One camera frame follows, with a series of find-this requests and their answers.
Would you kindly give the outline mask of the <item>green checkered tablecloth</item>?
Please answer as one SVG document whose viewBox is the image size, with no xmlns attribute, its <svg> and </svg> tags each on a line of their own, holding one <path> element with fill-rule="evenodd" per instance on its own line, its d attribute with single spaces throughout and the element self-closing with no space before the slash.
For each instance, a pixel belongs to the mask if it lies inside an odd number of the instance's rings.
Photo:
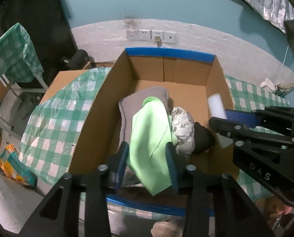
<svg viewBox="0 0 294 237">
<path fill-rule="evenodd" d="M 77 80 L 59 88 L 58 93 L 41 102 L 31 114 L 20 145 L 20 161 L 38 178 L 54 185 L 68 171 L 75 145 L 90 105 L 96 98 L 111 67 L 86 70 Z M 290 106 L 289 100 L 261 89 L 260 87 L 226 75 L 228 88 L 235 102 L 235 110 L 249 112 L 250 109 L 264 109 L 265 106 Z M 242 170 L 238 184 L 256 202 L 272 194 Z M 121 205 L 109 198 L 108 210 L 145 219 L 164 221 L 181 219 L 182 215 L 156 213 Z"/>
</svg>

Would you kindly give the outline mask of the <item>beige power plug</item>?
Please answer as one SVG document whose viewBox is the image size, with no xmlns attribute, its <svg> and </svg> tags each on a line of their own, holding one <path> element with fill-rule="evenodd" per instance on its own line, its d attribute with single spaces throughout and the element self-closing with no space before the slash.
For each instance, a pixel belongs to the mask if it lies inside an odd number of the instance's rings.
<svg viewBox="0 0 294 237">
<path fill-rule="evenodd" d="M 161 43 L 161 37 L 160 36 L 155 36 L 154 41 L 157 43 Z"/>
</svg>

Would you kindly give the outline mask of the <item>silver foil sheet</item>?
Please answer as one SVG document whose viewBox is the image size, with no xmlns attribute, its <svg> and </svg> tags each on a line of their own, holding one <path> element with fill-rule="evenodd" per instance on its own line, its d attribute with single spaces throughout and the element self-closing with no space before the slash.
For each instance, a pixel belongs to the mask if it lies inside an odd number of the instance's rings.
<svg viewBox="0 0 294 237">
<path fill-rule="evenodd" d="M 294 8 L 289 0 L 244 0 L 262 18 L 274 27 L 286 32 L 284 22 L 294 20 Z"/>
</svg>

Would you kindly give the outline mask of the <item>black cloth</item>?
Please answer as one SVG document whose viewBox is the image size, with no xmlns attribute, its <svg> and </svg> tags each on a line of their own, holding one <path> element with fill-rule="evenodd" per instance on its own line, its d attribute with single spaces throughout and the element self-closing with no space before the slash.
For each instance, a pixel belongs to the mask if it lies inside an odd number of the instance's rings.
<svg viewBox="0 0 294 237">
<path fill-rule="evenodd" d="M 194 124 L 194 144 L 193 154 L 195 155 L 199 155 L 215 145 L 215 138 L 211 131 L 199 122 Z"/>
</svg>

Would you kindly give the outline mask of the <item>orange teal package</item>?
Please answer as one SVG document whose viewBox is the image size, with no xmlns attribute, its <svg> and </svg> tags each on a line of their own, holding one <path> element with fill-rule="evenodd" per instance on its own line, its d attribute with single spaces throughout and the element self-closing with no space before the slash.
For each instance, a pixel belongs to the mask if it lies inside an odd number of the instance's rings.
<svg viewBox="0 0 294 237">
<path fill-rule="evenodd" d="M 19 160 L 19 153 L 16 148 L 9 144 L 0 155 L 0 168 L 5 175 L 21 183 L 22 185 L 35 187 L 37 177 L 30 169 Z"/>
</svg>

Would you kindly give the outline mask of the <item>cardboard box blue edges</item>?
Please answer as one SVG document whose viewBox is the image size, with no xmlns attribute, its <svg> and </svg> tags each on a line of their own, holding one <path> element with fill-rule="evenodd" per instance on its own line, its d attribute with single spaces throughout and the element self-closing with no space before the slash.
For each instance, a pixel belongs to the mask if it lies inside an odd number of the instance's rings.
<svg viewBox="0 0 294 237">
<path fill-rule="evenodd" d="M 73 153 L 69 172 L 90 173 L 117 153 L 121 126 L 120 99 L 153 86 L 168 90 L 170 106 L 180 106 L 193 119 L 209 128 L 211 118 L 207 98 L 219 93 L 225 109 L 233 109 L 221 60 L 214 54 L 172 48 L 126 48 L 112 67 L 90 108 Z M 191 164 L 205 173 L 230 173 L 235 179 L 239 169 L 233 164 L 232 144 L 217 144 L 201 155 L 191 155 Z M 122 189 L 108 196 L 109 204 L 122 205 L 148 213 L 184 216 L 185 195 L 167 189 L 157 196 L 148 191 Z"/>
</svg>

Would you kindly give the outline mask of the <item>white wall socket strip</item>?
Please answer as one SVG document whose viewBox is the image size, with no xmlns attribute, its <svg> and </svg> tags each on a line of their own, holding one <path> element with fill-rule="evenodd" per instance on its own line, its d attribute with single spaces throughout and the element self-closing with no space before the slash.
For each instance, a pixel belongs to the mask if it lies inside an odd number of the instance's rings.
<svg viewBox="0 0 294 237">
<path fill-rule="evenodd" d="M 172 31 L 150 30 L 150 29 L 127 29 L 127 39 L 131 41 L 154 41 L 155 36 L 161 37 L 161 42 L 176 43 L 178 34 Z"/>
</svg>

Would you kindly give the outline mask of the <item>patterned white cloth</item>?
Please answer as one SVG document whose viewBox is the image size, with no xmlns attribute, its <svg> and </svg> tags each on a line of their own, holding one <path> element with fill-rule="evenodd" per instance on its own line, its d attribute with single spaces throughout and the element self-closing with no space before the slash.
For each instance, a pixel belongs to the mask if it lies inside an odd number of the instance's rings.
<svg viewBox="0 0 294 237">
<path fill-rule="evenodd" d="M 179 154 L 190 156 L 195 149 L 194 119 L 182 107 L 174 107 L 171 113 L 172 132 L 177 137 L 176 151 Z"/>
</svg>

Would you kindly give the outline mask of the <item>checkered cloth on rack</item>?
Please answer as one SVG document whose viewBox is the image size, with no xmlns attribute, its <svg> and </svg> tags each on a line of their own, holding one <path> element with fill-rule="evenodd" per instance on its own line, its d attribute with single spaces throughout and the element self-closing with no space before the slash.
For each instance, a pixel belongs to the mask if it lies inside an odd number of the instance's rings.
<svg viewBox="0 0 294 237">
<path fill-rule="evenodd" d="M 0 77 L 11 84 L 42 78 L 44 69 L 26 29 L 16 23 L 0 37 Z"/>
</svg>

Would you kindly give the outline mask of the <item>black cylinder object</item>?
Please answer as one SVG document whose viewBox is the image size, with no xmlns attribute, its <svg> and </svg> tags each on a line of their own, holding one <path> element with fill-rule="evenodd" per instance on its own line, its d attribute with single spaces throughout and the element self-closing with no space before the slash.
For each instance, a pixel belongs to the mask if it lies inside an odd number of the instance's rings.
<svg viewBox="0 0 294 237">
<path fill-rule="evenodd" d="M 77 50 L 72 58 L 62 57 L 60 62 L 70 70 L 81 70 L 89 61 L 88 53 L 85 50 Z"/>
</svg>

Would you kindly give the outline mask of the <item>grey cloth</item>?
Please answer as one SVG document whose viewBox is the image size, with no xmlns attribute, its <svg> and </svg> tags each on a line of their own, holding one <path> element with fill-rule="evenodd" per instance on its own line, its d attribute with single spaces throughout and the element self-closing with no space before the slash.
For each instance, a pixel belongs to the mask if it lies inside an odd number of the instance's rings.
<svg viewBox="0 0 294 237">
<path fill-rule="evenodd" d="M 133 93 L 118 103 L 121 113 L 120 141 L 129 152 L 151 155 L 169 142 L 168 91 L 153 86 Z"/>
</svg>

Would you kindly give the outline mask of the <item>white shoe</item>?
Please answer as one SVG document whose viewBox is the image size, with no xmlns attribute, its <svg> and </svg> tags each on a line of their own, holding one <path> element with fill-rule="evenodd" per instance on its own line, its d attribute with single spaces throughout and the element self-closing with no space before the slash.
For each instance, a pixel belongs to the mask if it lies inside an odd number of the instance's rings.
<svg viewBox="0 0 294 237">
<path fill-rule="evenodd" d="M 183 229 L 176 223 L 158 221 L 151 228 L 153 237 L 182 237 Z"/>
</svg>

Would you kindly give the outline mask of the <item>light green cloth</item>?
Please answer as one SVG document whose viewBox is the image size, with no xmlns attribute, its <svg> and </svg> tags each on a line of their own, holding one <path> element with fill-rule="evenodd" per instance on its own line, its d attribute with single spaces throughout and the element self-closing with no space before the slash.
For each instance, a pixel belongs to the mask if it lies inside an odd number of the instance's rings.
<svg viewBox="0 0 294 237">
<path fill-rule="evenodd" d="M 178 143 L 172 132 L 172 116 L 161 100 L 149 96 L 132 117 L 127 163 L 153 196 L 172 185 L 166 160 L 168 142 Z"/>
</svg>

